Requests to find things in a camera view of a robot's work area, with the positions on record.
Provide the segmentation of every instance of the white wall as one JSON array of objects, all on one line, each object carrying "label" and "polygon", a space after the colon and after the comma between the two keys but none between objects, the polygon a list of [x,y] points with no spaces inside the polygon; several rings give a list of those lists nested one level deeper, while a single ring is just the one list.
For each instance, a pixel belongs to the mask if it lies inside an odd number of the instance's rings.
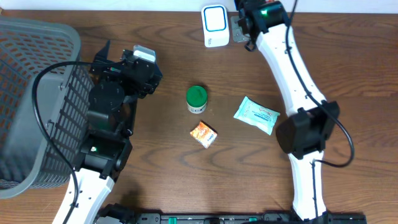
[{"label": "white wall", "polygon": [[[287,11],[293,0],[281,0]],[[0,0],[3,9],[200,11],[223,4],[235,11],[233,0]],[[398,13],[398,0],[298,0],[298,12]]]}]

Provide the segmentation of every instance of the perforated bin side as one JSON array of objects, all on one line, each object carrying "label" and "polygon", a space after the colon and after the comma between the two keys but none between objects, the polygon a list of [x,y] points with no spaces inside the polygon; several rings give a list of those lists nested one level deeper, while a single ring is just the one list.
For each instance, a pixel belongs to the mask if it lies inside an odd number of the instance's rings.
[{"label": "perforated bin side", "polygon": [[[34,119],[31,88],[49,65],[78,60],[80,45],[69,26],[0,17],[0,198],[68,180],[70,171],[48,148]],[[47,132],[70,161],[86,130],[92,86],[86,69],[75,66],[57,68],[39,84]]]}]

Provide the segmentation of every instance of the white arm segment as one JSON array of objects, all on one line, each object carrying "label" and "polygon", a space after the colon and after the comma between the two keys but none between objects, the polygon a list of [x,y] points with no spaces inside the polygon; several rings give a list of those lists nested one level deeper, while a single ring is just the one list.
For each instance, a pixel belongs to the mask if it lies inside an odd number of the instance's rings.
[{"label": "white arm segment", "polygon": [[[266,34],[261,32],[257,37],[256,45],[262,55],[266,58],[272,73],[275,76],[284,99],[287,116],[292,116],[297,113],[299,108],[309,110],[317,106],[311,99],[306,97],[307,94],[299,82],[289,60],[289,56],[287,55],[285,44],[286,28],[285,24],[281,24],[269,28],[269,31]],[[291,47],[290,52],[292,53],[293,60],[305,86],[310,90],[312,96],[318,102],[325,100],[325,97],[319,92],[317,86],[312,81],[300,56],[300,52],[295,44],[293,28],[290,28],[289,30],[289,42]]]},{"label": "white arm segment", "polygon": [[[274,76],[282,97],[285,103],[287,116],[292,116],[297,113],[299,108],[309,110],[316,107],[316,104],[305,93],[303,86],[299,82],[293,66],[290,62],[289,56],[286,52],[285,33],[287,26],[285,24],[271,27],[268,33],[259,34],[256,45],[259,51],[266,58]],[[321,102],[325,97],[319,92],[317,86],[312,81],[310,74],[300,56],[299,50],[295,44],[293,29],[289,30],[289,45],[293,60],[296,64],[297,70],[302,77],[304,84],[312,93],[312,96]],[[309,153],[304,156],[302,160],[298,160],[292,154],[289,154],[289,159],[292,164],[293,181],[294,181],[294,201],[293,208],[297,215],[302,219],[314,219],[315,204],[313,200],[313,179],[311,162],[314,159],[322,159],[323,152],[318,151]],[[321,178],[321,164],[316,163],[315,166],[315,180],[317,190],[317,207],[318,216],[321,216],[326,211],[325,204],[322,199],[322,178]]]},{"label": "white arm segment", "polygon": [[[102,203],[108,194],[112,191],[114,181],[107,177],[106,180],[100,178],[100,173],[88,169],[80,169],[76,172],[76,177],[79,185],[78,207],[73,209],[73,212],[68,220],[71,224],[93,224],[95,216],[98,213]],[[75,184],[70,177],[67,194],[63,199],[57,216],[53,224],[62,224],[70,209],[70,204],[73,202],[73,194],[75,192]]]},{"label": "white arm segment", "polygon": [[[290,163],[293,172],[294,184],[294,199],[293,209],[297,215],[302,219],[312,220],[316,217],[315,204],[313,200],[313,179],[312,179],[312,165],[314,159],[322,159],[322,152],[311,152],[304,156],[303,159],[298,160],[291,153],[289,154]],[[321,178],[321,163],[315,163],[315,188],[317,190],[317,207],[318,216],[321,216],[326,211],[326,206],[322,199],[322,178]]]}]

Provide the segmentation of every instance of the teal packet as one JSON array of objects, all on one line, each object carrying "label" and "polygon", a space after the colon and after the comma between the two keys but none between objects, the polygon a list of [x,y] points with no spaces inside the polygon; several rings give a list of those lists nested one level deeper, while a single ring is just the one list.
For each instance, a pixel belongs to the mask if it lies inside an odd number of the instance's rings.
[{"label": "teal packet", "polygon": [[240,119],[247,124],[257,126],[265,133],[271,135],[272,128],[279,115],[280,113],[258,105],[245,96],[234,118]]}]

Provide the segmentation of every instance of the wooden surface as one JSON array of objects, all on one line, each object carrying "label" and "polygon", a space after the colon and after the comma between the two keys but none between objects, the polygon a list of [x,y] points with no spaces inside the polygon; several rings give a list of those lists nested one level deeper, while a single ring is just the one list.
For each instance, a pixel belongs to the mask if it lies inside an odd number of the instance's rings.
[{"label": "wooden surface", "polygon": [[[140,100],[134,150],[107,203],[165,213],[288,210],[290,162],[275,138],[233,118],[244,96],[281,112],[279,89],[259,52],[232,40],[203,44],[200,13],[6,11],[5,16],[69,24],[80,34],[83,60],[111,40],[111,60],[141,44],[156,50],[164,79]],[[364,212],[369,223],[398,223],[398,16],[297,14],[297,44],[312,78],[356,145],[346,169],[324,167],[323,198],[332,212]],[[206,86],[208,108],[186,109],[191,85]],[[219,136],[204,149],[190,135],[200,120]],[[348,144],[335,129],[325,158],[342,162]],[[0,223],[51,223],[65,193],[28,190],[0,201]]]}]

